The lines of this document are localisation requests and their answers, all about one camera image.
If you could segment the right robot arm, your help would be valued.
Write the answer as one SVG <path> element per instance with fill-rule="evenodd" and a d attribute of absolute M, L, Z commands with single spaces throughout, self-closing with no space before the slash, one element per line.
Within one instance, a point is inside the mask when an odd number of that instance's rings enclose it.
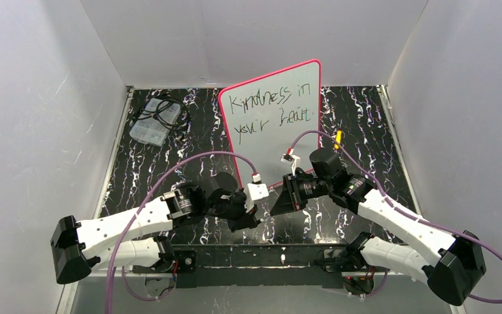
<path fill-rule="evenodd" d="M 283 176 L 272 216 L 303 210 L 309 200 L 328 196 L 339 207 L 375 222 L 403 241 L 392 244 L 362 233 L 341 253 L 344 261 L 358 268 L 376 266 L 408 275 L 454 306 L 464 303 L 486 273 L 475 234 L 428 226 L 419 215 L 384 195 L 373 180 L 348 172 L 332 150 L 319 148 L 310 154 L 312 174 L 298 167 L 295 155 L 285 154 L 280 160 L 290 164 L 292 171 Z"/>

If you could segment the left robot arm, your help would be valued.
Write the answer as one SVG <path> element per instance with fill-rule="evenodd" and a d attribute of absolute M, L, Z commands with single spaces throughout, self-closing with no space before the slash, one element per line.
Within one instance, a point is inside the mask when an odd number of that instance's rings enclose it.
<path fill-rule="evenodd" d="M 260 223 L 256 204 L 268 195 L 259 175 L 241 188 L 232 175 L 220 173 L 200 183 L 182 183 L 142 209 L 91 220 L 63 217 L 50 239 L 56 283 L 75 283 L 109 264 L 169 271 L 178 261 L 165 232 L 198 224 L 205 217 L 227 220 L 232 232 L 255 228 Z"/>

